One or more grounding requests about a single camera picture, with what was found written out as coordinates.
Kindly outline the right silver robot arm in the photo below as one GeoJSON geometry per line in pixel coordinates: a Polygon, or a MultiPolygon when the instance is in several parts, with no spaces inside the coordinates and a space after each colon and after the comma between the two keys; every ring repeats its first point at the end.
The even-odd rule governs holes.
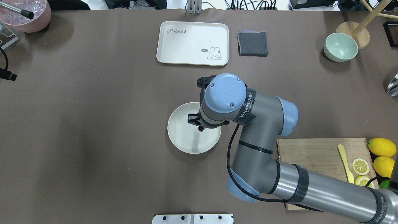
{"type": "Polygon", "coordinates": [[[330,212],[361,224],[397,223],[396,171],[387,189],[373,189],[273,159],[278,137],[289,135],[297,124],[293,103],[257,92],[230,73],[201,77],[197,86],[200,109],[188,115],[188,123],[200,131],[237,124],[227,149],[230,194],[330,212]]]}

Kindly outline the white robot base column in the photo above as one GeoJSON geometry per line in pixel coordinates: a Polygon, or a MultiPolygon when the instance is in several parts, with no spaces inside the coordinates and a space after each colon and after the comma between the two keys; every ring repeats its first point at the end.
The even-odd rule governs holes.
{"type": "Polygon", "coordinates": [[[159,214],[152,224],[234,224],[233,214],[159,214]]]}

